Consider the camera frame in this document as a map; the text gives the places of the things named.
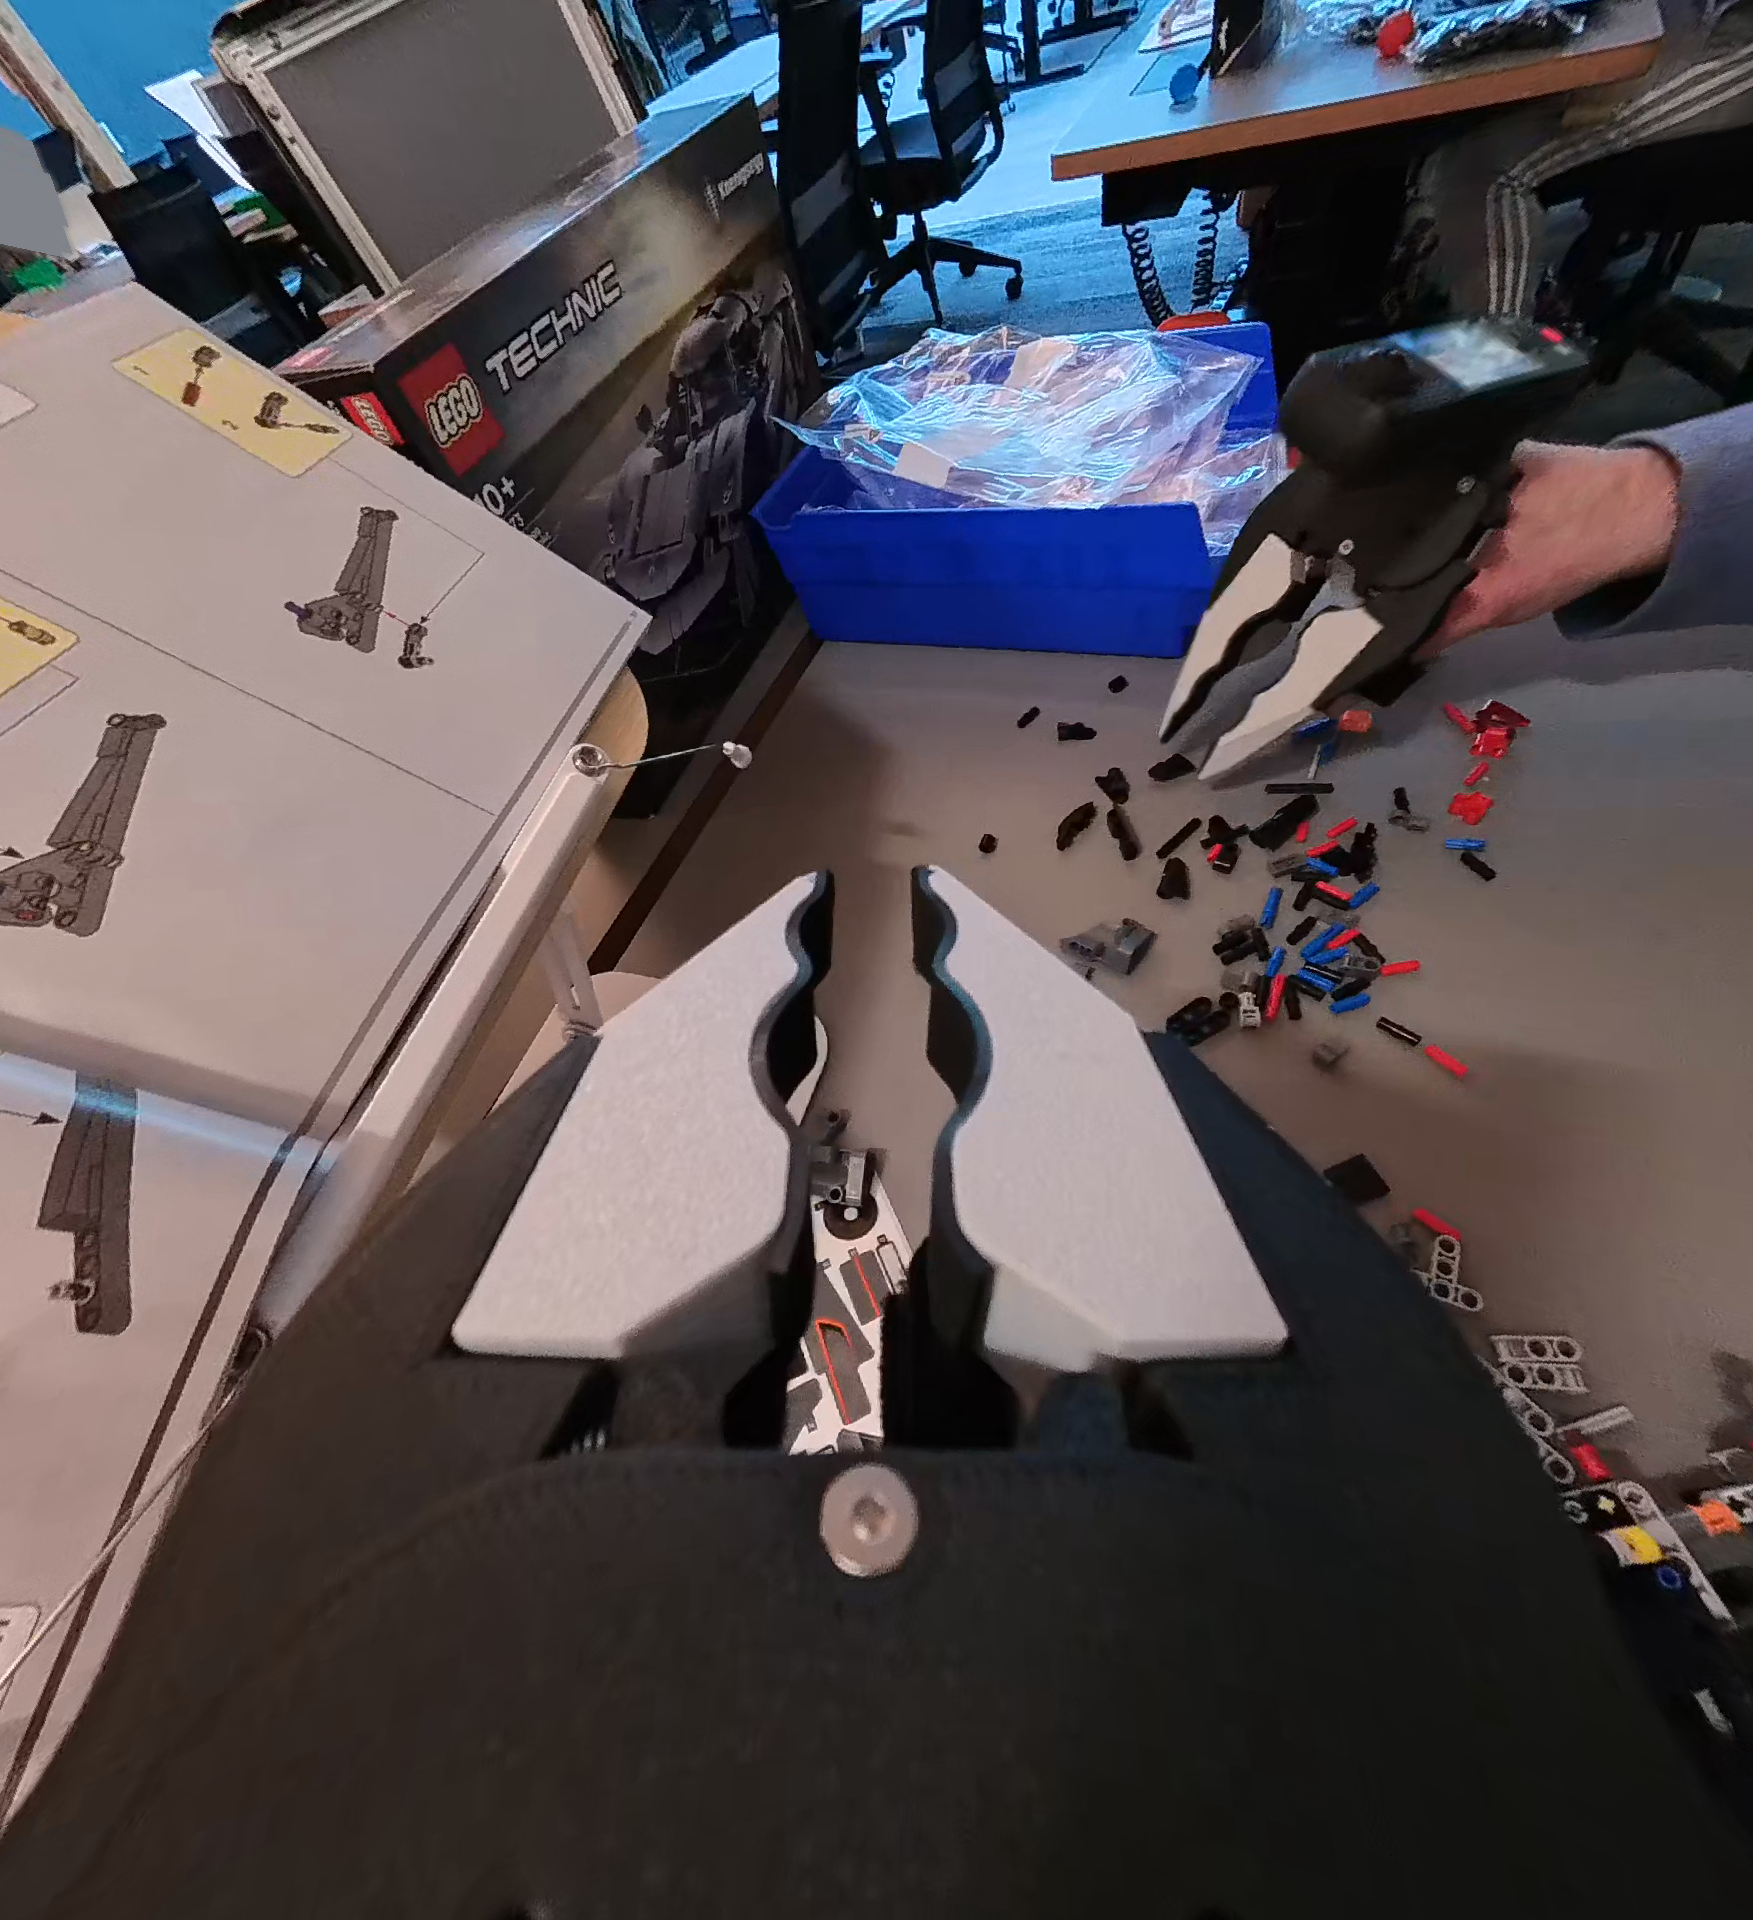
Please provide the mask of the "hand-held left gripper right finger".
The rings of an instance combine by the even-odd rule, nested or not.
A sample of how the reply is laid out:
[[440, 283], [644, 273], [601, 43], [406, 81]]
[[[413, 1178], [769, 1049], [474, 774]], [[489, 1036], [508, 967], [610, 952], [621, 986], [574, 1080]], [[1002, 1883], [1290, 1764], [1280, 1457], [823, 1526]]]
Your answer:
[[957, 1104], [910, 1266], [910, 1445], [1016, 1445], [1059, 1380], [1278, 1356], [1285, 1319], [1132, 1019], [934, 865], [910, 955]]

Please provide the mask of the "pile of lego pieces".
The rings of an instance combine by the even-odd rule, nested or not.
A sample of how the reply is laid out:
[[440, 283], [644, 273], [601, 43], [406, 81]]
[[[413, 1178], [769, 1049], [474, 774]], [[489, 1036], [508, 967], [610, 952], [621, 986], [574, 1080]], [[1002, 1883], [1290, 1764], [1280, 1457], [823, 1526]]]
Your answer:
[[1470, 1039], [1453, 999], [1487, 1009], [1487, 938], [1433, 884], [1433, 842], [1386, 830], [1341, 793], [1200, 798], [1196, 775], [1146, 781], [1130, 822], [1140, 711], [1105, 702], [1009, 729], [985, 689], [942, 700], [950, 780], [942, 849], [1034, 940], [1106, 979], [1150, 1041], [1224, 1192], [1290, 1346], [1271, 1359], [1190, 1359], [1120, 1390], [1156, 1451], [1200, 1451], [1199, 1413], [1271, 1397], [1341, 1397], [1332, 1479], [1386, 1430], [1418, 1460], [1469, 1441], [1458, 1404], [1507, 1407], [1523, 1445], [1594, 1413], [1580, 1342], [1517, 1297], [1537, 1280], [1603, 1280], [1571, 1233], [1560, 1155], [1533, 1104]]

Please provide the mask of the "person's right forearm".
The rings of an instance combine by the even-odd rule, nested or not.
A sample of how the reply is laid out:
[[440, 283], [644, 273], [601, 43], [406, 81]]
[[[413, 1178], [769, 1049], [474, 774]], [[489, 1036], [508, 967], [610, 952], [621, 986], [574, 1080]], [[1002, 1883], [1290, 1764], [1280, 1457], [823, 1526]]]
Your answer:
[[1571, 636], [1753, 629], [1753, 401], [1614, 437], [1675, 465], [1675, 537], [1662, 574], [1607, 582], [1557, 610]]

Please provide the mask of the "lego sticker sheet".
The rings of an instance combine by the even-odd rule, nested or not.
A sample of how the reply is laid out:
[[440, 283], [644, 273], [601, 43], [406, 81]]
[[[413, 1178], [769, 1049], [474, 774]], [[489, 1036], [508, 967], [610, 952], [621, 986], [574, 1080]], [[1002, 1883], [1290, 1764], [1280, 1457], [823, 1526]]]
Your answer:
[[813, 1297], [785, 1384], [782, 1451], [876, 1451], [884, 1438], [884, 1309], [907, 1289], [910, 1241], [876, 1172], [857, 1209], [812, 1199]]

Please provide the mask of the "plastic bag of lego parts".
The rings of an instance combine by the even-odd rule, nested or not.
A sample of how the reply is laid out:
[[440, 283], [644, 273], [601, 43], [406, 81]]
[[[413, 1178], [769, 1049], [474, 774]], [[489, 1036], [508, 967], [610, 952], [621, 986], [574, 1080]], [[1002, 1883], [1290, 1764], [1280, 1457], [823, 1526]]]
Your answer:
[[1347, 43], [1418, 70], [1583, 37], [1596, 2], [1285, 2], [1295, 37]]

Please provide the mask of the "black lego box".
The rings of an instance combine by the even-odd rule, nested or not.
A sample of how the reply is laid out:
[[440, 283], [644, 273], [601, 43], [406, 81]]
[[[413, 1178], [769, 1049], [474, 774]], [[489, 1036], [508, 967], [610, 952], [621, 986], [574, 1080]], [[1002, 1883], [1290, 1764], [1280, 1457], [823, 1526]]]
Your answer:
[[794, 603], [755, 505], [823, 396], [752, 96], [648, 117], [282, 372], [648, 616], [651, 753], [721, 734]]

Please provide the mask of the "lego instruction booklet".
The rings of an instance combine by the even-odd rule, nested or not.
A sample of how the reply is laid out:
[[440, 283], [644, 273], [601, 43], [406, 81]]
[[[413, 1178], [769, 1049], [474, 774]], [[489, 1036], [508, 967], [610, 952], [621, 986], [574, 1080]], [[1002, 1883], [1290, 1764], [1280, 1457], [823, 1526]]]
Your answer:
[[0, 1826], [644, 626], [141, 288], [0, 333]]

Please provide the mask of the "partly built lego car chassis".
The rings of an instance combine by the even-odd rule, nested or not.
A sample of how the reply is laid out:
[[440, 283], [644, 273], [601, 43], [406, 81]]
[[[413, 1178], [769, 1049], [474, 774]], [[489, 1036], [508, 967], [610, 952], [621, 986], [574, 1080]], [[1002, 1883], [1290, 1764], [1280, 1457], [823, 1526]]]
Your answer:
[[1728, 1418], [1702, 1465], [1630, 1477], [1603, 1407], [1537, 1445], [1563, 1511], [1598, 1548], [1614, 1606], [1657, 1704], [1753, 1848], [1753, 1359], [1715, 1356]]

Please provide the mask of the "person's right hand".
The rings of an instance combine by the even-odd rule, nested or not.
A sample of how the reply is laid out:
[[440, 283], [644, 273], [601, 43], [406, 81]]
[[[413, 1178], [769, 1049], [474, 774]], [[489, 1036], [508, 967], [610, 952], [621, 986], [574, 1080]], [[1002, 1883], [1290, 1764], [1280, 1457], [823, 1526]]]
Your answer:
[[1553, 616], [1610, 582], [1660, 574], [1675, 524], [1678, 463], [1668, 453], [1517, 444], [1507, 517], [1418, 656], [1433, 660], [1462, 640]]

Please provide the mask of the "blue plastic bin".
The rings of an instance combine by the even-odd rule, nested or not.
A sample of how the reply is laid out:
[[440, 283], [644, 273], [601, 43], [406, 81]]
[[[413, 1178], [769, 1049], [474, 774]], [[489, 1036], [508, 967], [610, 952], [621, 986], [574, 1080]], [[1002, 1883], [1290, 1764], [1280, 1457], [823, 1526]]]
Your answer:
[[[1261, 327], [1271, 362], [1267, 323], [1217, 327]], [[1210, 545], [1196, 505], [857, 505], [806, 444], [755, 521], [819, 640], [1146, 660], [1183, 650], [1244, 528]]]

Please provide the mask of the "clear plastic bag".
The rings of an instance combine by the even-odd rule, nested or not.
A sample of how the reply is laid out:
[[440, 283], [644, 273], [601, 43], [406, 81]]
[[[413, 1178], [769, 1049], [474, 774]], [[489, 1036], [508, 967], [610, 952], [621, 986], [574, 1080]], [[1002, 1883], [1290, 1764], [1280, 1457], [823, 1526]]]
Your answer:
[[1224, 545], [1290, 453], [1261, 327], [925, 330], [790, 433], [857, 505], [1196, 505]]

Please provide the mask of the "white book stand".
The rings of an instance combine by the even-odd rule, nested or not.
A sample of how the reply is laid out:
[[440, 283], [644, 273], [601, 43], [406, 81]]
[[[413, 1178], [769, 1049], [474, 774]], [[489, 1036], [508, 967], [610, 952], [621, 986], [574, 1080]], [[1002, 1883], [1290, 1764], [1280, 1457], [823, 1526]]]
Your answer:
[[551, 781], [487, 878], [353, 1122], [305, 1182], [235, 1346], [240, 1373], [440, 1155], [439, 1137], [454, 1110], [483, 1117], [501, 1098], [508, 1070], [481, 1058], [528, 972], [550, 980], [561, 1041], [601, 1029], [595, 979], [570, 911], [573, 884], [628, 774], [709, 753], [732, 771], [746, 771], [755, 757], [739, 738], [644, 757], [581, 738], [558, 757]]

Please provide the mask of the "wooden desk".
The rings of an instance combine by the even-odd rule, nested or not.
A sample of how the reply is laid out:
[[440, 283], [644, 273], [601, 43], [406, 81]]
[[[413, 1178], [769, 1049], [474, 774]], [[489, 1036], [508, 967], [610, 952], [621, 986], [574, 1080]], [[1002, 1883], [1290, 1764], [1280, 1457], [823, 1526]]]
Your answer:
[[1285, 39], [1247, 76], [1200, 79], [1186, 103], [1174, 100], [1173, 76], [1199, 62], [1199, 49], [1140, 52], [1120, 66], [1100, 66], [1105, 84], [1059, 140], [1049, 172], [1100, 178], [1332, 134], [1423, 127], [1635, 79], [1660, 43], [1657, 2], [1598, 2], [1571, 43], [1453, 67], [1415, 67], [1352, 43]]

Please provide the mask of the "black office chair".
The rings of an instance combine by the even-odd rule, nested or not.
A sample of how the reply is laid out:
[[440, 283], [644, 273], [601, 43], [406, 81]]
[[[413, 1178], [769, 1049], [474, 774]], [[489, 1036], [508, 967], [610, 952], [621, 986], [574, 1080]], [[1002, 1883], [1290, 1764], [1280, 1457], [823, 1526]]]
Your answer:
[[1009, 302], [1025, 292], [1025, 263], [968, 242], [937, 239], [925, 225], [928, 209], [960, 202], [982, 182], [1002, 155], [1005, 124], [985, 49], [985, 5], [928, 2], [921, 37], [921, 111], [890, 120], [874, 76], [861, 79], [874, 134], [861, 141], [859, 164], [881, 239], [897, 236], [900, 218], [910, 221], [904, 271], [920, 276], [942, 327], [937, 263], [957, 263], [961, 278], [1005, 271]]

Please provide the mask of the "dark grey lego bracket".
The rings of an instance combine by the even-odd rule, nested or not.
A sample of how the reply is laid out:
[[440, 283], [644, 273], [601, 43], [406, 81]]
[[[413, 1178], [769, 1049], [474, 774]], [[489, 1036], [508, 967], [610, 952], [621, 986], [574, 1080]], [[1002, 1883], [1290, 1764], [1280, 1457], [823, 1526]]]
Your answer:
[[824, 1110], [812, 1140], [812, 1199], [823, 1228], [853, 1242], [880, 1228], [880, 1161], [870, 1150], [844, 1142], [849, 1111]]

